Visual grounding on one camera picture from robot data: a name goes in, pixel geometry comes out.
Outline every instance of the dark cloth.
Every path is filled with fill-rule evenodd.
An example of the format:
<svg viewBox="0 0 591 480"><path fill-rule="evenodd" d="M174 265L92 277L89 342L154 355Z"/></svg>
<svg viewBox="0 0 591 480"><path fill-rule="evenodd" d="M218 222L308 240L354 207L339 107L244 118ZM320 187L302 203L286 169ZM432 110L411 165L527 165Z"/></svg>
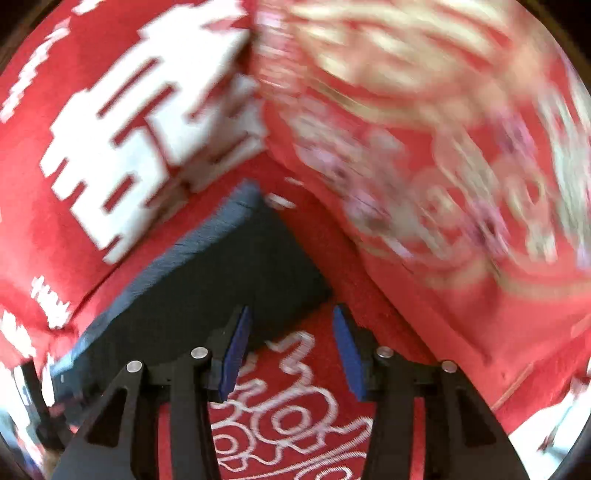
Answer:
<svg viewBox="0 0 591 480"><path fill-rule="evenodd" d="M238 304L252 308L249 348L256 349L330 296L321 273L264 198L257 192L241 206L249 213L242 222L149 286L69 370L55 375L56 401L103 391L131 360L157 365L203 345Z"/></svg>

